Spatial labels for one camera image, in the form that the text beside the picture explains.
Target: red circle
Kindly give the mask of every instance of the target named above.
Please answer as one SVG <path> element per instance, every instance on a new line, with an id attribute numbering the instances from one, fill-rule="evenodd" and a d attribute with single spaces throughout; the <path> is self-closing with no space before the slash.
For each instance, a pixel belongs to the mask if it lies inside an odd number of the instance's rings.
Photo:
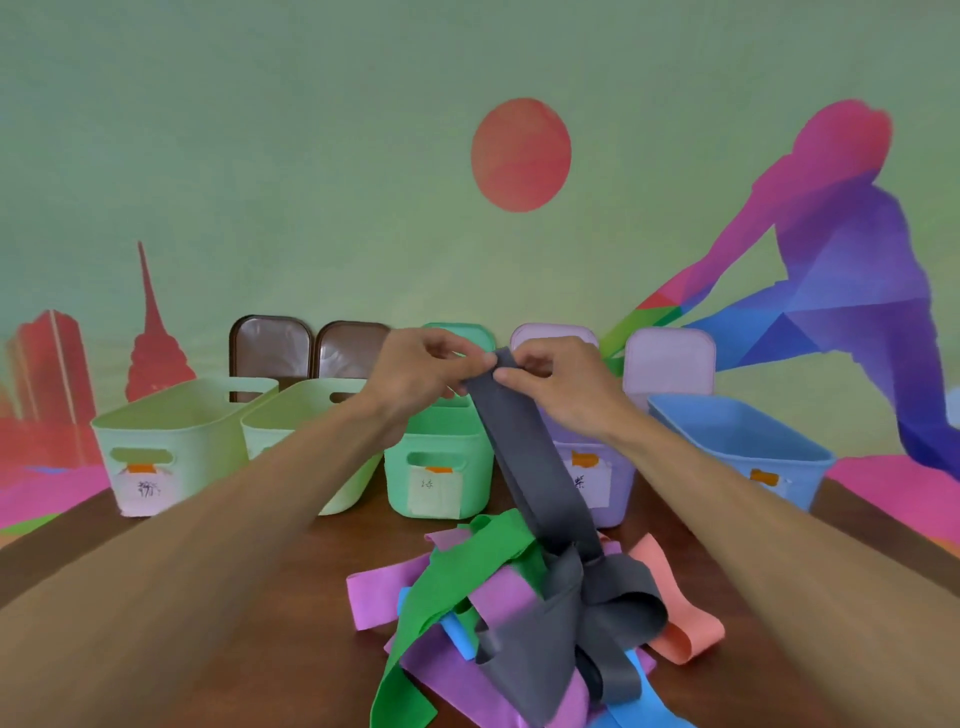
<path id="1" fill-rule="evenodd" d="M 480 122 L 470 165 L 483 196 L 508 212 L 550 202 L 570 172 L 570 134 L 563 119 L 537 99 L 512 99 Z"/>

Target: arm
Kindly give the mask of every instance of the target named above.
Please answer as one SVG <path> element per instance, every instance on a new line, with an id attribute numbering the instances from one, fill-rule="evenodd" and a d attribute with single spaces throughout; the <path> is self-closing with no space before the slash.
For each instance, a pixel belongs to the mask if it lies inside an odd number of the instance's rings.
<path id="1" fill-rule="evenodd" d="M 496 378 L 629 457 L 791 660 L 864 728 L 960 716 L 960 599 L 817 521 L 637 410 L 594 347 L 526 342 Z"/>
<path id="2" fill-rule="evenodd" d="M 394 331 L 360 394 L 20 596 L 0 611 L 0 722 L 155 724 L 341 485 L 491 365 L 442 329 Z"/>

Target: brown lid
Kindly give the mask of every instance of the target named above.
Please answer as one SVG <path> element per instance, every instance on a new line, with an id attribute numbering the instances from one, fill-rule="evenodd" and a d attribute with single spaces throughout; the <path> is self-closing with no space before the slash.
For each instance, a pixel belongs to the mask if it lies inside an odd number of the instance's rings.
<path id="1" fill-rule="evenodd" d="M 334 321 L 320 329 L 313 351 L 313 376 L 366 379 L 390 327 L 367 321 Z"/>
<path id="2" fill-rule="evenodd" d="M 289 316 L 244 316 L 230 329 L 230 376 L 268 376 L 280 389 L 310 378 L 313 331 Z M 237 401 L 253 395 L 238 393 Z"/>

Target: gray fabric strip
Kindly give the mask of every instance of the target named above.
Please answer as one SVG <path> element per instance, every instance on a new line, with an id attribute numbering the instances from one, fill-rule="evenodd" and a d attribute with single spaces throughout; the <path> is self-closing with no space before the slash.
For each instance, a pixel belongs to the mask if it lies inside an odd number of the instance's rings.
<path id="1" fill-rule="evenodd" d="M 515 367 L 507 349 L 497 367 Z M 666 607 L 650 570 L 626 554 L 606 556 L 587 504 L 534 402 L 492 371 L 467 383 L 517 509 L 544 550 L 543 601 L 491 630 L 477 625 L 476 662 L 533 726 L 557 713 L 574 668 L 599 703 L 640 697 L 624 651 L 653 640 Z"/>

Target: light green basket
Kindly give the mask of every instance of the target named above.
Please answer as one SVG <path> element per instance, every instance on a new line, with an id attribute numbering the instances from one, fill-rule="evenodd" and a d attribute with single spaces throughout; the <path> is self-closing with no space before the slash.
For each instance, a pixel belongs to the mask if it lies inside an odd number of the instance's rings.
<path id="1" fill-rule="evenodd" d="M 438 400 L 410 418 L 384 453 L 387 497 L 412 519 L 468 519 L 490 500 L 493 447 L 470 397 Z"/>
<path id="2" fill-rule="evenodd" d="M 284 390 L 272 400 L 257 407 L 242 420 L 247 455 L 251 460 L 272 448 L 300 425 L 336 406 L 337 395 L 351 395 L 363 389 L 365 379 L 307 379 Z M 383 457 L 378 452 L 361 466 L 353 477 L 330 499 L 321 516 L 346 511 L 363 495 L 373 471 Z"/>
<path id="3" fill-rule="evenodd" d="M 101 415 L 97 436 L 120 513 L 155 516 L 247 464 L 240 419 L 276 394 L 274 379 L 185 381 Z M 251 402 L 230 393 L 256 392 Z"/>

